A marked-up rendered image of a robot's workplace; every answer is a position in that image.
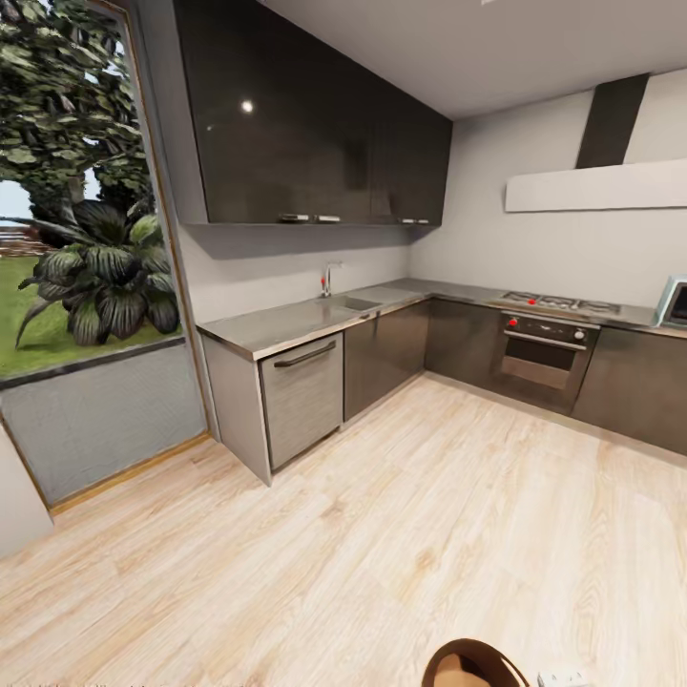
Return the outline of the trash can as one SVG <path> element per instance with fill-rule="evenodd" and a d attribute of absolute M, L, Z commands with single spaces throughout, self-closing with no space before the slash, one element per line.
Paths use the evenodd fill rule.
<path fill-rule="evenodd" d="M 519 667 L 481 638 L 448 640 L 432 654 L 420 687 L 531 687 Z"/>

